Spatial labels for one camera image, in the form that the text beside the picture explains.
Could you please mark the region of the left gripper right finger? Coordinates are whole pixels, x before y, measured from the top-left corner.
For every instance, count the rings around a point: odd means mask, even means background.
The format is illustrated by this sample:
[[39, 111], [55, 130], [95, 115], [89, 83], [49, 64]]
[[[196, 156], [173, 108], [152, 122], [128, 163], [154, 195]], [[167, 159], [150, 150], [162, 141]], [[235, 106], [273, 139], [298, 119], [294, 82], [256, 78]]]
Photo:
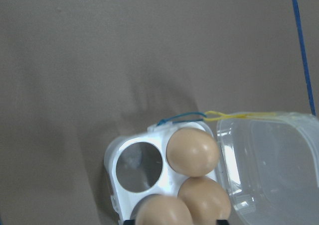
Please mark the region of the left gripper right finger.
[[228, 222], [228, 220], [217, 220], [216, 221], [217, 225], [230, 225], [230, 223]]

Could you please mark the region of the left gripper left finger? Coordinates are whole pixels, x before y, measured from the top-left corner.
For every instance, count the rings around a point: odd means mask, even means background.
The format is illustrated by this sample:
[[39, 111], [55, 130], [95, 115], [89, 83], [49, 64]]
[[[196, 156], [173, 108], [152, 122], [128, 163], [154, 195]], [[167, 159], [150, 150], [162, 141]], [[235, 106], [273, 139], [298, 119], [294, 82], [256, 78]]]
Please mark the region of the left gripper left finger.
[[136, 224], [136, 220], [125, 220], [124, 221], [124, 225], [135, 225]]

